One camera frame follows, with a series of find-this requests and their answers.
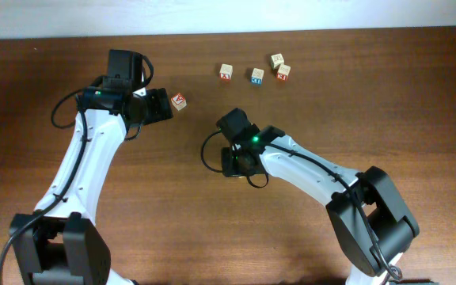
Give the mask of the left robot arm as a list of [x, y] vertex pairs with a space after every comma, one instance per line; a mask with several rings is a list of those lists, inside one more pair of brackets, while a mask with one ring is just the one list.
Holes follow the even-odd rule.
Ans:
[[165, 89], [150, 89], [154, 66], [136, 51], [111, 50], [108, 70], [70, 93], [74, 133], [55, 179], [30, 214], [16, 214], [0, 255], [13, 251], [25, 284], [131, 284], [112, 267], [110, 249], [96, 228], [101, 190], [131, 129], [169, 120]]

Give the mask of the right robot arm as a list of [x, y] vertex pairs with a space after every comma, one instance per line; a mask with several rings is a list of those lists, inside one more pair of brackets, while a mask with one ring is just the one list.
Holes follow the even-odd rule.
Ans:
[[397, 262], [419, 235], [418, 222], [390, 176], [332, 163], [298, 145], [277, 127], [259, 129], [235, 108], [216, 124], [229, 145], [221, 173], [282, 179], [325, 207], [339, 246], [351, 262], [348, 284], [388, 284], [402, 279]]

